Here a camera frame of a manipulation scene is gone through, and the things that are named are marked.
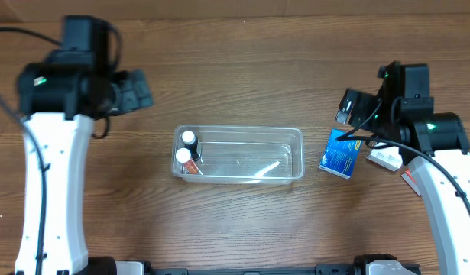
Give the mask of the blue packet box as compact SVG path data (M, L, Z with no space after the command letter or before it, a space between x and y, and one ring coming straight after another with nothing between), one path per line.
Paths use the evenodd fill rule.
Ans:
M337 141L344 132L332 129L319 168L328 173L349 179L361 148L361 141Z

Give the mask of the dark bottle white cap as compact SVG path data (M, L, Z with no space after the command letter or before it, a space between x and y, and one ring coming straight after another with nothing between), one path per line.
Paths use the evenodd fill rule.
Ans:
M199 138L192 131L184 131L181 135L184 147L191 153L191 157L194 161L198 161L202 156L202 148L199 142Z

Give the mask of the orange bottle white cap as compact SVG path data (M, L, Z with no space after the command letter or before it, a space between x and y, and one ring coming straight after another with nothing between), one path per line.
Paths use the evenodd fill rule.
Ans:
M175 153L175 158L177 162L181 163L183 167L188 171L190 174L201 174L198 166L194 162L192 158L192 154L187 148L180 148Z

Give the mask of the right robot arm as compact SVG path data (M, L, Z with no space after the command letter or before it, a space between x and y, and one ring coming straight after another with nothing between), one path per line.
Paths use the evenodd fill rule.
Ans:
M374 95L348 88L336 121L352 131L340 141L397 147L421 193L442 274L470 274L470 143L461 118L436 113L425 63L394 61L378 70ZM359 137L355 131L370 132Z

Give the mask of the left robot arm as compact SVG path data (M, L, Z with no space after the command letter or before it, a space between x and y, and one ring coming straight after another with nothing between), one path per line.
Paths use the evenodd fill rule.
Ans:
M140 70L109 56L116 29L69 15L63 41L17 80L26 160L24 224L15 273L145 274L144 261L90 257L83 228L86 155L94 124L153 105Z

